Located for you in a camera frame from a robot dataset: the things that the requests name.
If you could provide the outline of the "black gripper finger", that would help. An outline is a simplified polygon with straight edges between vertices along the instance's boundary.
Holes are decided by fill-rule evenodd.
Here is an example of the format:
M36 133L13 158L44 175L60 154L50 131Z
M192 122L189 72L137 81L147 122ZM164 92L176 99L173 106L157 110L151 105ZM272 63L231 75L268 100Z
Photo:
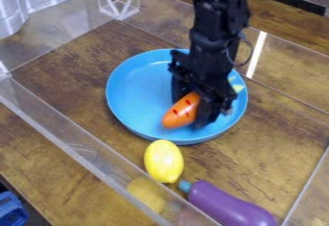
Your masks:
M221 101L216 95L201 96L196 107L195 128L200 129L212 123L220 114Z
M176 103L188 92L191 92L189 79L187 77L173 76L171 81L172 102Z

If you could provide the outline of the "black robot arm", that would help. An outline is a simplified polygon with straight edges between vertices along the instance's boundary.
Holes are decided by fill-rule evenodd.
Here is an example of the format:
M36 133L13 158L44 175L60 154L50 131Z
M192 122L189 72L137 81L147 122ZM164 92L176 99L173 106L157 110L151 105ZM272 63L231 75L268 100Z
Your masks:
M187 53L173 49L168 70L172 73L172 100L188 92L200 96L195 126L204 127L231 112L238 93L228 83L239 43L246 40L250 11L247 0L192 0L193 24L188 32Z

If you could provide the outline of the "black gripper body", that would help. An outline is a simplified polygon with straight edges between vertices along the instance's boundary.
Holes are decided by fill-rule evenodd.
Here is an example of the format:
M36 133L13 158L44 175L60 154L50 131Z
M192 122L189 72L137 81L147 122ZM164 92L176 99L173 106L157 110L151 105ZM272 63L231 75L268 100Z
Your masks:
M220 112L227 113L236 99L227 77L236 57L239 40L236 38L209 40L205 36L191 32L189 41L188 53L176 49L169 52L172 60L168 70L172 77L189 79L189 89L200 96L216 95L221 101Z

